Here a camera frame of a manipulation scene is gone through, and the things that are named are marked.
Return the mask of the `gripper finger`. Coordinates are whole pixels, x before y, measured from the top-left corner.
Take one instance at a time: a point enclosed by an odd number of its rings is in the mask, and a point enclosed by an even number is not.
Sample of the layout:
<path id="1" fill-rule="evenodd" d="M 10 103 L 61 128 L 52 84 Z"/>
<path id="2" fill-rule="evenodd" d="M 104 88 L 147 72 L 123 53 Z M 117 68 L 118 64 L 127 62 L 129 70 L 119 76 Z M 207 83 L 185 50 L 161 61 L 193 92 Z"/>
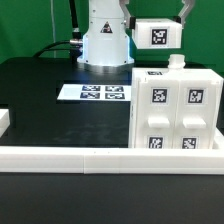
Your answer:
<path id="1" fill-rule="evenodd" d="M 120 7 L 124 13 L 124 23 L 128 29 L 135 28 L 135 17 L 132 16 L 127 8 L 129 0 L 119 0 Z"/>
<path id="2" fill-rule="evenodd" d="M 185 21 L 191 10 L 194 8 L 194 0 L 182 0 L 183 7 L 180 10 L 178 17 L 182 26 L 185 26 Z"/>

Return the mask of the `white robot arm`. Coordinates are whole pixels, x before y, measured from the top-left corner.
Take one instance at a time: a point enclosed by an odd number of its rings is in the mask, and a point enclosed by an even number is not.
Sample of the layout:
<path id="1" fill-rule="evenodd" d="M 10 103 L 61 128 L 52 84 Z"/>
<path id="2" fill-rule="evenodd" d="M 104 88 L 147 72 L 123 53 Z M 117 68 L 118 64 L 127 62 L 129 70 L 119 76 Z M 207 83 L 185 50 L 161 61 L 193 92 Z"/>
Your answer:
<path id="1" fill-rule="evenodd" d="M 137 49 L 178 49 L 185 20 L 195 0 L 182 0 L 176 20 L 137 19 L 127 5 L 129 0 L 89 0 L 89 28 L 82 38 L 81 68 L 100 73 L 131 69 L 130 40 Z"/>

